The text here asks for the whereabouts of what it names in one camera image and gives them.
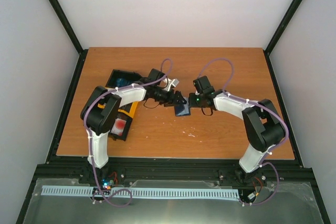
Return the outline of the blue leather card holder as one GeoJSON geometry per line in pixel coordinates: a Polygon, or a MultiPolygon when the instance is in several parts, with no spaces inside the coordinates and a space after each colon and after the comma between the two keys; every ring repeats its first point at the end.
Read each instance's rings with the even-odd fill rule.
{"type": "Polygon", "coordinates": [[[189,116],[191,115],[190,107],[188,104],[181,104],[174,107],[175,116],[189,116]]]}

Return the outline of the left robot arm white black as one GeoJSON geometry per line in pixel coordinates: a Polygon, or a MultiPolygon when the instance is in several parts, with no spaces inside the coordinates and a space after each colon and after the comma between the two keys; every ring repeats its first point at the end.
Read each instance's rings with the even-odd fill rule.
{"type": "Polygon", "coordinates": [[[169,79],[163,72],[152,69],[148,77],[137,72],[113,70],[107,85],[97,86],[83,107],[80,118],[88,135],[88,162],[94,166],[91,178],[97,183],[108,180],[108,135],[121,107],[153,99],[159,105],[182,106],[187,100],[180,91],[174,91],[177,79],[169,79]]]}

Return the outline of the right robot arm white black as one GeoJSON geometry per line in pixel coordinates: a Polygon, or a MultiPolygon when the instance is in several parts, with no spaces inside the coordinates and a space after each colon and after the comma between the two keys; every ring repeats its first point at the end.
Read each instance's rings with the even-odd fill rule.
{"type": "Polygon", "coordinates": [[[261,168],[266,156],[289,138],[288,127],[272,101],[244,99],[226,90],[215,90],[206,76],[195,79],[193,85],[196,92],[189,94],[190,107],[226,112],[244,122],[249,144],[239,160],[242,174],[261,168]]]}

